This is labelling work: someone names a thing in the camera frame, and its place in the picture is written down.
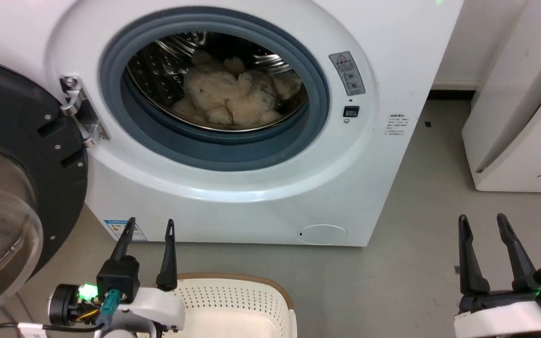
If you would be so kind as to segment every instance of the washing machine opening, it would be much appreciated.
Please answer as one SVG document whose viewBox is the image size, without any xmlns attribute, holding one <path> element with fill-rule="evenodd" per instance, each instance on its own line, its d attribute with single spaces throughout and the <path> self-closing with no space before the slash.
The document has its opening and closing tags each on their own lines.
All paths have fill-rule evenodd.
<svg viewBox="0 0 541 338">
<path fill-rule="evenodd" d="M 110 42 L 101 92 L 133 139 L 170 160 L 262 169 L 299 154 L 326 122 L 329 89 L 316 58 L 257 17 L 174 8 Z"/>
<path fill-rule="evenodd" d="M 281 56 L 217 32 L 163 37 L 135 54 L 127 72 L 157 109 L 210 131 L 270 128 L 308 101 L 302 79 Z"/>
</svg>

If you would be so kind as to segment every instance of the screw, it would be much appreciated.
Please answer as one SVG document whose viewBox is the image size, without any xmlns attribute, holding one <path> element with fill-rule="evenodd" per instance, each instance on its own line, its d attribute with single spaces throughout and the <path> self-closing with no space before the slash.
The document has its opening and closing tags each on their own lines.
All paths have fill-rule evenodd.
<svg viewBox="0 0 541 338">
<path fill-rule="evenodd" d="M 77 79 L 73 77 L 64 77 L 64 84 L 67 86 L 74 86 L 77 84 Z"/>
</svg>

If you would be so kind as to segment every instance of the basket rim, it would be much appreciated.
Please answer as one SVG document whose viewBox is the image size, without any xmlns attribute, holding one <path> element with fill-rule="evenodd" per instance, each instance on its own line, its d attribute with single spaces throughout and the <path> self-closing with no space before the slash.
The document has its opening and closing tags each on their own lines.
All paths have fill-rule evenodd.
<svg viewBox="0 0 541 338">
<path fill-rule="evenodd" d="M 281 296 L 285 299 L 285 303 L 287 304 L 287 308 L 289 310 L 294 309 L 294 302 L 292 302 L 292 298 L 289 297 L 289 293 L 284 289 L 283 286 L 281 286 L 279 283 L 275 282 L 272 279 L 263 278 L 263 277 L 256 277 L 256 276 L 249 276 L 249 275 L 243 275 L 243 274 L 229 274 L 226 272 L 188 272 L 183 274 L 178 274 L 179 280 L 185 280 L 185 279 L 232 279 L 232 280 L 243 280 L 245 282 L 254 282 L 254 283 L 262 283 L 265 285 L 268 285 L 272 287 L 273 289 L 279 291 Z"/>
</svg>

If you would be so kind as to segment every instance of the white plush toy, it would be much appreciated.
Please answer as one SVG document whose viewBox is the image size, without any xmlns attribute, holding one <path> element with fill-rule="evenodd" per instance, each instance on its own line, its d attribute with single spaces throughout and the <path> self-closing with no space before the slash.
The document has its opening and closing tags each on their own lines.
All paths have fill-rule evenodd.
<svg viewBox="0 0 541 338">
<path fill-rule="evenodd" d="M 226 126 L 251 128 L 281 118 L 279 101 L 295 95 L 302 85 L 290 71 L 270 77 L 245 71 L 239 58 L 223 63 L 204 51 L 195 51 L 193 67 L 185 75 L 185 97 L 172 110 L 185 117 Z"/>
</svg>

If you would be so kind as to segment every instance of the teal connector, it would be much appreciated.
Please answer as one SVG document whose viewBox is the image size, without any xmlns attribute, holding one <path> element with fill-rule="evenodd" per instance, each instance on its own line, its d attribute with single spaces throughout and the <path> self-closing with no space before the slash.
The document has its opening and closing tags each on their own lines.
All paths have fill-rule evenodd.
<svg viewBox="0 0 541 338">
<path fill-rule="evenodd" d="M 112 316 L 114 315 L 114 312 L 116 312 L 116 309 L 118 308 L 121 299 L 122 293 L 120 291 L 108 291 L 108 295 L 106 296 L 106 299 L 103 301 L 103 304 L 101 304 L 101 308 L 99 309 L 99 316 L 97 316 L 95 325 L 103 324 L 103 327 L 101 329 L 107 330 L 112 323 Z"/>
</svg>

